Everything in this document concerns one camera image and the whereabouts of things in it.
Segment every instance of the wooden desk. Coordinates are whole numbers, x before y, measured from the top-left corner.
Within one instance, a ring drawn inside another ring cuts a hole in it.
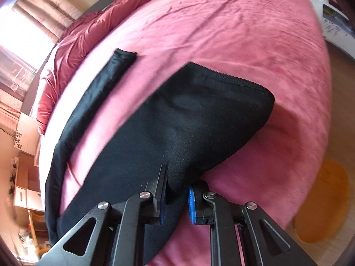
[[[39,170],[33,165],[34,158],[25,153],[19,155],[15,179],[14,206],[16,222],[27,227],[28,210],[43,214],[42,199],[39,186]]]

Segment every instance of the folded black cloth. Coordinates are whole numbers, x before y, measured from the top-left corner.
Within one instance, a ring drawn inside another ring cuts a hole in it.
[[[123,202],[144,190],[158,177],[160,165],[167,164],[166,217],[163,225],[146,226],[144,263],[148,263],[173,233],[189,186],[245,145],[267,122],[273,104],[272,93],[260,85],[188,63],[116,132],[57,219],[51,242],[97,203]],[[78,142],[66,139],[69,144]],[[50,178],[46,187],[51,187]]]
[[[136,53],[120,49],[114,52],[81,97],[54,148],[44,194],[44,217],[51,246],[61,238],[57,233],[57,219],[67,162],[97,110],[126,70],[134,63],[136,56]]]

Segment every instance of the curtain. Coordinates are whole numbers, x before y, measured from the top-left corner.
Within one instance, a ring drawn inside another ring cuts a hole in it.
[[[18,0],[13,10],[31,20],[54,43],[83,13],[68,0]]]
[[[0,90],[0,128],[7,133],[16,133],[22,102]]]
[[[0,89],[23,101],[37,70],[0,45]]]

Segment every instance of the red duvet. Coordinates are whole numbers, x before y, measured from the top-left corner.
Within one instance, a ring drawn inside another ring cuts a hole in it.
[[[86,55],[124,19],[150,0],[115,0],[105,11],[98,11],[76,20],[64,32],[52,53],[53,67],[41,76],[37,121],[44,134],[51,113]]]

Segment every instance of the white cabinet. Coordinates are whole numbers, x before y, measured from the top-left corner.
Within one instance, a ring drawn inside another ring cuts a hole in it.
[[[27,208],[44,211],[42,206],[41,193],[27,189],[26,196],[27,196]]]
[[[39,133],[36,119],[21,113],[17,124],[14,147],[34,156],[36,154],[38,140]]]
[[[19,207],[27,207],[26,189],[22,189],[20,187],[15,188],[14,204]]]

